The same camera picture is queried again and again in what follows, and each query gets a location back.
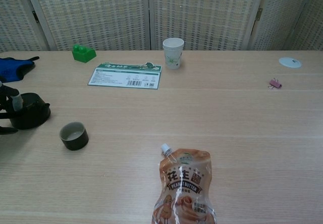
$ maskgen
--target green object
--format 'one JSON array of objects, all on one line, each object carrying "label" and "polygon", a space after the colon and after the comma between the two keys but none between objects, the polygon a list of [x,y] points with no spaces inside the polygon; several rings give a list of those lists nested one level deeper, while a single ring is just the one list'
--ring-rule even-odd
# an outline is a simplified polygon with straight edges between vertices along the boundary
[{"label": "green object", "polygon": [[83,63],[87,63],[88,61],[96,57],[94,49],[80,45],[73,46],[72,54],[75,60]]}]

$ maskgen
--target blue glove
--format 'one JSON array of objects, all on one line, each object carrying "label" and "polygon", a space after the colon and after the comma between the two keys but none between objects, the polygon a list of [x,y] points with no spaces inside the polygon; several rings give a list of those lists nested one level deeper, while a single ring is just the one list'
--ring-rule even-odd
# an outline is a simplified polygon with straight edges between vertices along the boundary
[{"label": "blue glove", "polygon": [[13,58],[0,59],[0,81],[3,83],[19,81],[24,75],[35,66],[33,60],[39,57],[33,57],[28,60],[17,60]]}]

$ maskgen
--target wood grain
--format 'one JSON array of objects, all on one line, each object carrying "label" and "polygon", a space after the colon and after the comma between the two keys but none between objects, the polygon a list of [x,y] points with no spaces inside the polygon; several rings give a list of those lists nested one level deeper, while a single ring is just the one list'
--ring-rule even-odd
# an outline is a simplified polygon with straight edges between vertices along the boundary
[{"label": "wood grain", "polygon": [[[150,223],[163,143],[211,153],[219,223],[323,223],[323,52],[185,51],[159,90],[87,83],[103,62],[164,66],[162,51],[97,51],[86,64],[68,51],[1,58],[36,55],[36,68],[7,85],[38,93],[52,115],[0,136],[0,223]],[[280,90],[267,87],[274,77]],[[59,139],[71,121],[90,137],[75,152]]]}]

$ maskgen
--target barcode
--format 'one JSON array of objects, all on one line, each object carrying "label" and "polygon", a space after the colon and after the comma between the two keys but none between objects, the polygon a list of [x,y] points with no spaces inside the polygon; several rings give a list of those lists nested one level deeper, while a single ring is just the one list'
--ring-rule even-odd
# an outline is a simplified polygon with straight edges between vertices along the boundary
[{"label": "barcode", "polygon": [[141,86],[142,81],[128,80],[127,86]]}]

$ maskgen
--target peanut butter pouch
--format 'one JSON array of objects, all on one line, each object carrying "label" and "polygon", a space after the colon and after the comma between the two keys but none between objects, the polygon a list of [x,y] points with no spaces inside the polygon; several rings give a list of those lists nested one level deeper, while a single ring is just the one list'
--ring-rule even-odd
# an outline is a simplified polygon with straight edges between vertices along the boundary
[{"label": "peanut butter pouch", "polygon": [[175,152],[164,144],[159,171],[163,190],[154,207],[152,224],[217,224],[208,199],[212,179],[210,154],[194,149]]}]

